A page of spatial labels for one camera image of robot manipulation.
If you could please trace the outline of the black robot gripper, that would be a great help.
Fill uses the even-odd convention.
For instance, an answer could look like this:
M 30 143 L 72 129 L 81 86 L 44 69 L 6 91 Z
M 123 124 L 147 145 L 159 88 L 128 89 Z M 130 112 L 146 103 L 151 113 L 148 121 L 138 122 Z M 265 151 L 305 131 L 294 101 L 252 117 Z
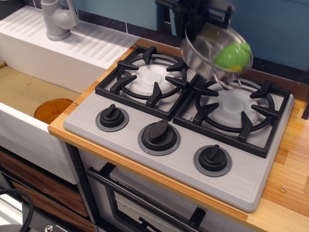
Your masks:
M 185 37 L 188 24 L 190 42 L 195 40 L 207 22 L 227 28 L 236 10 L 227 0 L 157 0 L 156 3 L 173 11 L 176 35 L 180 39 Z

